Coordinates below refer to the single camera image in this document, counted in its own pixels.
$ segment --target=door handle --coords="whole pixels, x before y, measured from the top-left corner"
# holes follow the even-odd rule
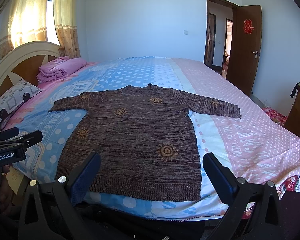
[[[256,50],[256,52],[254,52],[254,51],[252,51],[252,53],[254,53],[255,54],[255,58],[257,58],[258,57],[258,51]]]

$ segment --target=folded blanket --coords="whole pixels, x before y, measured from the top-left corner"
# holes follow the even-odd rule
[[[63,58],[55,59],[54,62],[48,62],[39,68],[37,75],[39,84],[69,76],[87,64],[82,58],[62,60]]]

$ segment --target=sunlight through curtain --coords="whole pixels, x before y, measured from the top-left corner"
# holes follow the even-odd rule
[[[47,41],[47,0],[12,0],[0,33],[0,59],[30,41]]]
[[[80,57],[75,19],[76,0],[53,0],[54,23],[60,42],[60,54],[70,58]]]

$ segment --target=bed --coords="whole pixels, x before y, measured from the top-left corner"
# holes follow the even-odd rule
[[[42,63],[59,57],[58,46],[42,41],[24,44],[0,62],[0,95],[20,77],[38,85]],[[271,119],[235,86],[202,62],[165,57],[132,57],[90,63],[76,73],[38,85],[43,91],[19,108],[5,129],[17,126],[20,135],[40,130],[42,142],[29,148],[26,160],[14,167],[40,183],[54,180],[66,140],[85,110],[48,112],[58,99],[85,91],[116,90],[127,85],[184,90],[238,105],[242,119],[189,112],[200,158],[213,152],[237,177],[252,183],[272,180],[279,198],[286,190],[300,192],[300,138]],[[193,221],[221,218],[228,206],[221,203],[204,169],[201,199],[197,202],[159,202],[127,196],[88,192],[85,201],[149,219]],[[247,206],[246,215],[252,204]]]

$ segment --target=pink polka dot fabric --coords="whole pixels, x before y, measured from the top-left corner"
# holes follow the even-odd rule
[[[236,177],[244,177],[251,183],[272,180],[281,198],[285,192],[283,183],[300,175],[300,138],[273,122],[244,93],[204,63],[173,60],[198,95],[239,106],[242,119],[211,116],[225,144],[232,170]]]

